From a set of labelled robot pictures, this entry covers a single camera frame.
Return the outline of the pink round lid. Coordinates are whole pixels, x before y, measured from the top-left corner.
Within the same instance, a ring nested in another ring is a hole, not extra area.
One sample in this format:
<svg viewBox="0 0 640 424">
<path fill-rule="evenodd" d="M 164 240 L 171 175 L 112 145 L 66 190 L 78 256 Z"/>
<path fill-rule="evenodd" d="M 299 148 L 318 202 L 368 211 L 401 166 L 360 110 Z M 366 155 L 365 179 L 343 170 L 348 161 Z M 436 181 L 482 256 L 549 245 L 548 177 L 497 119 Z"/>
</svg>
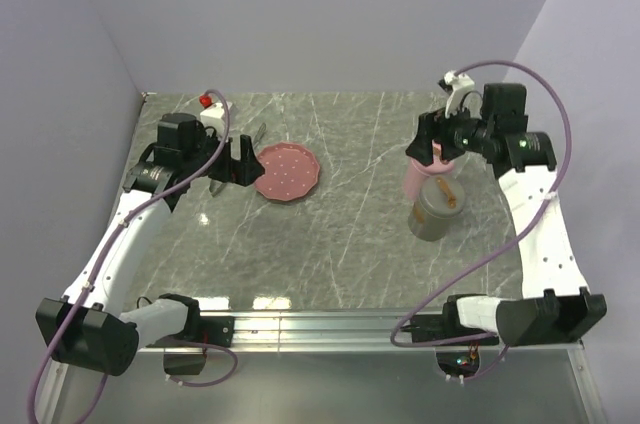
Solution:
<svg viewBox="0 0 640 424">
<path fill-rule="evenodd" d="M 430 166 L 430 172 L 432 174 L 447 174 L 451 173 L 455 168 L 455 163 L 451 160 L 446 160 L 442 156 L 441 145 L 433 142 L 433 163 Z"/>
</svg>

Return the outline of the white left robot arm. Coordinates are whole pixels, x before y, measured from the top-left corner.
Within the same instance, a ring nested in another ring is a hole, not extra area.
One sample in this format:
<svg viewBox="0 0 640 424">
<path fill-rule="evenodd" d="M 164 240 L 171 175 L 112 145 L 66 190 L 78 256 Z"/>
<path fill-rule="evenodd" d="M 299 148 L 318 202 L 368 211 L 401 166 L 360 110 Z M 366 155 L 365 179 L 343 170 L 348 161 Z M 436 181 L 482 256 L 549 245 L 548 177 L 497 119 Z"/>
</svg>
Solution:
<svg viewBox="0 0 640 424">
<path fill-rule="evenodd" d="M 193 180 L 247 187 L 265 170 L 250 136 L 232 140 L 187 113 L 168 113 L 156 139 L 127 172 L 116 213 L 90 261 L 58 299 L 45 299 L 36 322 L 52 360 L 120 376 L 139 349 L 171 338 L 190 346 L 202 336 L 196 299 L 165 293 L 125 311 L 124 301 L 149 245 Z"/>
</svg>

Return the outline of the grey round lid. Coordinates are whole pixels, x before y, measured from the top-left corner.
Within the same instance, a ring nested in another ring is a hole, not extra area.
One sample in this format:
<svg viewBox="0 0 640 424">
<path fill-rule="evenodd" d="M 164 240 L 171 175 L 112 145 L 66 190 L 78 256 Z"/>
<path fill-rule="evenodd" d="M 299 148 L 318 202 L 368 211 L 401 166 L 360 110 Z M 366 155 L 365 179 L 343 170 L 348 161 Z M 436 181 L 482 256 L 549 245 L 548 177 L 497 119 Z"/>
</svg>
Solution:
<svg viewBox="0 0 640 424">
<path fill-rule="evenodd" d="M 428 177 L 422 184 L 417 202 L 429 215 L 436 218 L 454 218 L 466 204 L 466 191 L 449 175 Z"/>
</svg>

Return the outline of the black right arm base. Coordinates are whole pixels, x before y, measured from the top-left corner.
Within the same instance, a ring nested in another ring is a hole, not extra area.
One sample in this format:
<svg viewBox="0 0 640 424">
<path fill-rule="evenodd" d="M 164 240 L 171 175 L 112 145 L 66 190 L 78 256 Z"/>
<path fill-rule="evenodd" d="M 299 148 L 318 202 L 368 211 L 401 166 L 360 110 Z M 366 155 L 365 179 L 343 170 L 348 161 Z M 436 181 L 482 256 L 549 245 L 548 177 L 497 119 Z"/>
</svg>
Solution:
<svg viewBox="0 0 640 424">
<path fill-rule="evenodd" d="M 411 335 L 412 343 L 439 341 L 452 338 L 466 337 L 484 334 L 482 329 L 466 328 L 461 326 L 454 317 L 444 314 L 418 314 L 412 317 L 408 324 L 401 328 L 402 332 Z M 499 338 L 493 335 L 482 339 L 467 340 L 480 345 L 498 345 Z"/>
</svg>

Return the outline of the steel serving tongs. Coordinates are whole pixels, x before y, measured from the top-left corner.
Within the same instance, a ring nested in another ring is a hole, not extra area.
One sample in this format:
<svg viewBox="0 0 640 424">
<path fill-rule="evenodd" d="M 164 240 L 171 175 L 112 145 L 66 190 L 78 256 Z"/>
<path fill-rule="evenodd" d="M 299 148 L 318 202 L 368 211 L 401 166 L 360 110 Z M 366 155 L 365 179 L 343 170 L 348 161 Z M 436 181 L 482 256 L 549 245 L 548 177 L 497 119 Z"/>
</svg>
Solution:
<svg viewBox="0 0 640 424">
<path fill-rule="evenodd" d="M 257 149 L 267 132 L 267 125 L 262 123 L 252 138 L 253 147 Z M 227 182 L 219 182 L 212 180 L 209 184 L 209 193 L 215 198 L 221 194 L 227 186 Z"/>
</svg>

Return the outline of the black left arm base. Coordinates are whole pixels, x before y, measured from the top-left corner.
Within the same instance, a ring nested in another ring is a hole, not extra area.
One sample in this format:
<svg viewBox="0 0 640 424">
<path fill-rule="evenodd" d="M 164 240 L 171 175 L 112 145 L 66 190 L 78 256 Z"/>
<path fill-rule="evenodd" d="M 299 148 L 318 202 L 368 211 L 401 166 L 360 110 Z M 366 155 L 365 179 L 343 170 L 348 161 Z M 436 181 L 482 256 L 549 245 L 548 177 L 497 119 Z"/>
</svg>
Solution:
<svg viewBox="0 0 640 424">
<path fill-rule="evenodd" d="M 231 315 L 203 314 L 184 333 L 162 337 L 150 347 L 202 347 L 212 344 L 230 348 L 234 336 L 235 318 Z"/>
</svg>

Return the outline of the pink scalloped plate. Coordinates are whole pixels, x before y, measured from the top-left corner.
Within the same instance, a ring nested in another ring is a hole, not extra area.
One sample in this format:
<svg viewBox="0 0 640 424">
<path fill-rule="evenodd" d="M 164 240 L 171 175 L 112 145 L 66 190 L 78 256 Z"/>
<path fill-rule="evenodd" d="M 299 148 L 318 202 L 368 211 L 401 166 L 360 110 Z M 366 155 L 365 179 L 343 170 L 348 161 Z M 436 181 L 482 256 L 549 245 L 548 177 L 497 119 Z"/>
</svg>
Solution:
<svg viewBox="0 0 640 424">
<path fill-rule="evenodd" d="M 291 202 L 305 197 L 318 183 L 320 164 L 305 146 L 280 142 L 264 147 L 257 155 L 265 173 L 254 187 L 269 200 Z"/>
</svg>

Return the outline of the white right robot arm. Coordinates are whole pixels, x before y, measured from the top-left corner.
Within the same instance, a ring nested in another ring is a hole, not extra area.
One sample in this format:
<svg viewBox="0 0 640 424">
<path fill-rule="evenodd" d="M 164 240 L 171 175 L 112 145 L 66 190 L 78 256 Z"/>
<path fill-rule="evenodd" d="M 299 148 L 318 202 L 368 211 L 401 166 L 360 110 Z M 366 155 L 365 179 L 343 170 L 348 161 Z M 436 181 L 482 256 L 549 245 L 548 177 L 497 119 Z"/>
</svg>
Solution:
<svg viewBox="0 0 640 424">
<path fill-rule="evenodd" d="M 491 166 L 516 236 L 471 268 L 518 248 L 522 296 L 448 297 L 442 310 L 443 336 L 429 345 L 498 339 L 513 348 L 579 341 L 605 316 L 607 304 L 603 295 L 590 291 L 569 241 L 557 194 L 567 162 L 557 162 L 546 133 L 528 131 L 524 85 L 485 85 L 478 117 L 464 104 L 472 86 L 447 89 L 451 94 L 445 107 L 419 116 L 406 154 L 429 164 L 438 145 L 448 161 L 476 153 Z"/>
</svg>

